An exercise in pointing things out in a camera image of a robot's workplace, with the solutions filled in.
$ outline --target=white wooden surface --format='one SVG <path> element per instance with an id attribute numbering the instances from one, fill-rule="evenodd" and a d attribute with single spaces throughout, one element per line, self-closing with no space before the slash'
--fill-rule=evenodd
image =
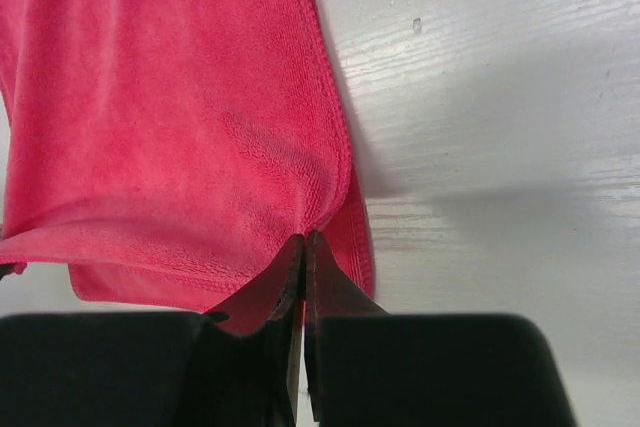
<path id="1" fill-rule="evenodd" d="M 320 4 L 378 300 L 524 314 L 581 425 L 639 426 L 640 0 Z M 86 308 L 51 267 L 0 311 Z"/>

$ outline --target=folded towel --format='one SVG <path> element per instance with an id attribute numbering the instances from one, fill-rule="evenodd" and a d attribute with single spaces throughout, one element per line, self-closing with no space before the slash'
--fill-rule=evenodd
<path id="1" fill-rule="evenodd" d="M 205 310 L 323 228 L 372 293 L 314 0 L 0 0 L 0 263 L 83 299 Z"/>

